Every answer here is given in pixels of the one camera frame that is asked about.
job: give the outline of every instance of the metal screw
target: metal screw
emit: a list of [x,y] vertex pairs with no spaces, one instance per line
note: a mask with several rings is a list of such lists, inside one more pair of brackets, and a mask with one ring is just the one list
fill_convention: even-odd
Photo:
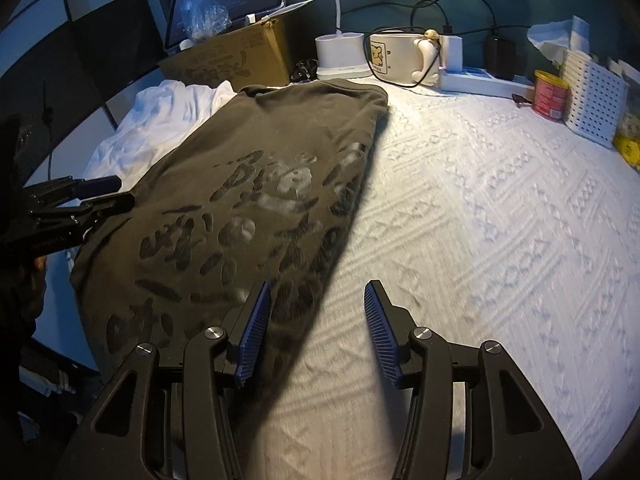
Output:
[[154,351],[154,346],[151,343],[140,343],[136,346],[136,354],[149,355]]
[[485,341],[484,349],[489,354],[499,354],[500,351],[502,350],[502,345],[497,341]]
[[204,337],[207,339],[220,339],[223,335],[225,335],[225,331],[219,326],[210,326],[204,331]]
[[418,339],[429,339],[433,335],[433,332],[430,328],[427,328],[425,326],[417,326],[416,328],[414,328],[414,335]]

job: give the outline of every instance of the white cloth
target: white cloth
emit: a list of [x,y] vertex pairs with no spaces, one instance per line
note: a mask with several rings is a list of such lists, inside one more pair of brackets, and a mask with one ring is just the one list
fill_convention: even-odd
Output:
[[96,148],[83,177],[114,174],[122,179],[120,190],[130,190],[235,95],[228,81],[213,90],[165,80],[139,92],[116,133]]
[[379,279],[447,340],[503,343],[588,478],[640,404],[640,176],[510,100],[380,86],[350,240],[245,476],[391,477],[406,413],[364,316]]

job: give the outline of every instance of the white storage basket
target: white storage basket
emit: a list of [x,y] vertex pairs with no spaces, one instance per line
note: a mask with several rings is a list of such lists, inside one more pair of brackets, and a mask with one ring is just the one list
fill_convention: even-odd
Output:
[[583,52],[568,51],[560,77],[570,88],[564,122],[569,129],[611,148],[624,109],[626,83]]

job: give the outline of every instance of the yellow package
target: yellow package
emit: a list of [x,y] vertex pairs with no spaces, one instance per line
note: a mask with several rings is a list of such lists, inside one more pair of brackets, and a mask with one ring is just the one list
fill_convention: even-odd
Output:
[[613,145],[633,168],[640,171],[640,140],[616,135]]

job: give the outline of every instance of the human hand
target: human hand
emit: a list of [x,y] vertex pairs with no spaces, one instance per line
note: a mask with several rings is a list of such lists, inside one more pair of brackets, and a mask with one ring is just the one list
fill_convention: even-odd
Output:
[[28,324],[42,314],[44,293],[47,290],[46,273],[46,256],[36,258],[29,273],[23,266],[0,270],[0,286],[17,289],[20,297],[20,316]]

